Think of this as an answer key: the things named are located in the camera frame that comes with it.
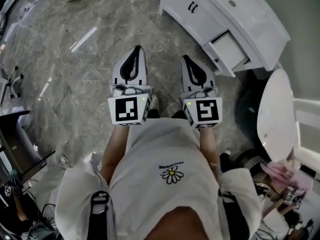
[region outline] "drawer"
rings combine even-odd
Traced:
[[[208,42],[203,49],[224,76],[235,77],[233,69],[248,61],[248,56],[229,31]]]
[[[196,2],[195,6],[183,26],[201,46],[204,46],[228,29],[201,3]]]

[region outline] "white cabinet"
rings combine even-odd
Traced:
[[[165,10],[202,46],[216,65],[217,75],[235,77],[246,63],[261,64],[243,36],[210,0],[161,0]]]
[[[192,7],[184,28],[201,46],[227,31],[227,28],[218,19],[212,17],[198,1]]]
[[[195,5],[195,0],[161,0],[160,10],[164,9],[182,25]]]
[[[227,30],[199,0],[161,0],[160,13],[162,10],[169,13],[202,46]]]

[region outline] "daisy print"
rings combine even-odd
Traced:
[[[180,171],[177,171],[177,169],[178,166],[175,165],[161,173],[162,178],[166,180],[167,184],[177,183],[184,176],[184,174]]]

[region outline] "black desk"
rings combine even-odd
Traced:
[[[29,110],[0,116],[0,151],[4,151],[13,170],[16,170],[20,183],[24,184],[42,167],[46,165],[46,159],[55,151],[47,155],[35,151],[34,145],[29,140],[26,132],[22,129],[18,119],[20,116],[29,114]],[[11,176],[0,160],[0,187],[5,185]]]

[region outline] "drawer handle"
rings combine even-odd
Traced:
[[[189,5],[189,7],[188,7],[188,10],[190,11],[190,9],[191,9],[191,6],[194,4],[195,2],[194,1],[192,1],[192,3]]]
[[[195,11],[195,9],[196,9],[197,7],[198,7],[198,5],[196,4],[195,7],[193,7],[193,9],[192,9],[191,12],[194,13],[194,11]]]

